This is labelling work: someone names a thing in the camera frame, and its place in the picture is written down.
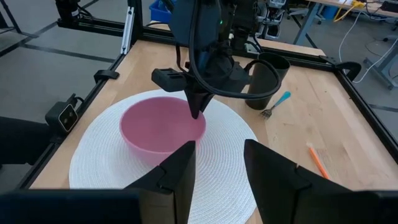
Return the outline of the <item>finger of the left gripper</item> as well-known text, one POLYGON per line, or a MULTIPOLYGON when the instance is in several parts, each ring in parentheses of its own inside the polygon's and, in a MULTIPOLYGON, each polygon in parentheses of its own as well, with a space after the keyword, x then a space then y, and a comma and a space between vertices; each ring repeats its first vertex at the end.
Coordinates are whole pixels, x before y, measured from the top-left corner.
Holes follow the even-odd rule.
POLYGON ((206 107, 208 106, 209 102, 214 97, 213 93, 210 93, 206 90, 201 90, 199 92, 199 110, 204 112, 206 107))
POLYGON ((193 119, 197 119, 200 111, 198 95, 192 90, 185 90, 185 95, 187 97, 191 116, 193 119))

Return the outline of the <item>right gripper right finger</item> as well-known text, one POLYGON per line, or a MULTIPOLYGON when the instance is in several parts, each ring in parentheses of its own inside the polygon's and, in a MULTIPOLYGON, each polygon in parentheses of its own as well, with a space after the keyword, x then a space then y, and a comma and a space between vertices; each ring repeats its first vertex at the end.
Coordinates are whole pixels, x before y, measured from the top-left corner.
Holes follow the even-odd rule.
POLYGON ((294 224, 299 200, 306 195, 350 191, 253 139, 244 142, 244 162, 263 224, 294 224))

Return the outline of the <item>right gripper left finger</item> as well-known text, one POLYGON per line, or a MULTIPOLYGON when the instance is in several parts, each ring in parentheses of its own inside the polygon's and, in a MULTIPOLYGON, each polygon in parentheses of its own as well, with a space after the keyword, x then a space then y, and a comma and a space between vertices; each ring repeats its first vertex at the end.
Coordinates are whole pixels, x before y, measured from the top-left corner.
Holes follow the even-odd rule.
POLYGON ((188 141, 126 188, 137 192, 141 224, 187 224, 196 172, 196 142, 188 141))

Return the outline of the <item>black plastic cup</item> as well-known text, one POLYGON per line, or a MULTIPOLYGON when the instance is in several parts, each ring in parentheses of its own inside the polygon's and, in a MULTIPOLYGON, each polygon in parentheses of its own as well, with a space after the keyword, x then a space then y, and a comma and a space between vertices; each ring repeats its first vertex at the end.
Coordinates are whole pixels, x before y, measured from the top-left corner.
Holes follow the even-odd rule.
MULTIPOLYGON (((261 53, 259 54, 258 59, 269 62, 276 69, 280 81, 283 81, 290 68, 288 60, 283 56, 273 53, 261 53)), ((254 65, 252 71, 252 82, 249 86, 248 93, 264 93, 272 90, 276 84, 277 80, 271 70, 265 65, 257 63, 254 65)), ((271 98, 272 95, 260 100, 246 100, 245 103, 252 109, 264 110, 271 98)))

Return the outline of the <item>pink plastic bowl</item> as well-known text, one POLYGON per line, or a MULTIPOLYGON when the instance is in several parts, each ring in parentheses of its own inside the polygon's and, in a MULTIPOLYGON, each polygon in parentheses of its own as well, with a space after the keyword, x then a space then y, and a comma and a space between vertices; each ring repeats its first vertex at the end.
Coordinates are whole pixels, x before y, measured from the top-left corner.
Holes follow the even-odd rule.
POLYGON ((121 116, 119 130, 140 160, 156 166, 188 141, 200 142, 206 121, 193 118, 188 102, 158 96, 134 103, 121 116))

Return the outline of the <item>white round woven placemat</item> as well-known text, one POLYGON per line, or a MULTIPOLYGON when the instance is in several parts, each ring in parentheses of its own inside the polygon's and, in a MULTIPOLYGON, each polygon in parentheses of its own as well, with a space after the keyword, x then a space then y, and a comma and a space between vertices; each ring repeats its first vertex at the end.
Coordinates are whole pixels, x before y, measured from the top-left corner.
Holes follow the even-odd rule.
MULTIPOLYGON (((138 101, 167 96, 151 90, 105 109, 85 131, 72 157, 72 189, 121 189, 152 170, 125 143, 119 120, 138 101)), ((204 112, 206 131, 196 150, 196 179, 188 224, 243 224, 256 208, 244 162, 244 142, 256 139, 229 106, 213 99, 204 112)))

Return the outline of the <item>blue plastic bin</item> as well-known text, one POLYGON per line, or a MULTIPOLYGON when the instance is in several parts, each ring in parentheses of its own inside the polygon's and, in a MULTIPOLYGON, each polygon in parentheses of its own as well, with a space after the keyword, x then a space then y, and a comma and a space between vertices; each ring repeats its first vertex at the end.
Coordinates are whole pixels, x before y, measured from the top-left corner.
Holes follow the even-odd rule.
POLYGON ((169 23, 172 13, 162 0, 155 0, 149 9, 152 21, 169 23))

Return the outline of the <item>wooden workbench grey legs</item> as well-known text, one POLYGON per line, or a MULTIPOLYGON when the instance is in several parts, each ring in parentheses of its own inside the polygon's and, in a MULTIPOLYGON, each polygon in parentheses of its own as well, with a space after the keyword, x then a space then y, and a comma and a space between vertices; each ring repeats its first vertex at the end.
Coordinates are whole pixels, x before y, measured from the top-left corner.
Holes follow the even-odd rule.
MULTIPOLYGON (((294 45, 302 45, 305 35, 307 34, 309 28, 311 28, 312 22, 317 14, 318 8, 321 4, 328 6, 336 6, 342 9, 351 9, 356 0, 306 0, 310 2, 310 7, 308 8, 307 15, 305 16, 304 22, 295 37, 294 45)), ((394 41, 393 45, 389 48, 389 50, 381 56, 376 62, 372 62, 369 59, 364 61, 369 67, 367 68, 364 75, 358 80, 354 81, 354 83, 360 83, 364 77, 369 72, 374 72, 378 74, 386 83, 387 88, 392 90, 394 88, 398 88, 398 81, 395 81, 389 74, 390 69, 393 64, 398 62, 398 36, 394 41)))

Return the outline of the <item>dark bulky object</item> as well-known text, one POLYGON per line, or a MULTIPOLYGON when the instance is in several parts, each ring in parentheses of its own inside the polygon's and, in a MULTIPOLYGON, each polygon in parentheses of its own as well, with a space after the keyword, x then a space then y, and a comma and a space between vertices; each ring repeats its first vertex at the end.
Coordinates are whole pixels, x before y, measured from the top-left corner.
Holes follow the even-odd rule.
POLYGON ((51 137, 47 124, 0 116, 0 165, 34 165, 51 137))

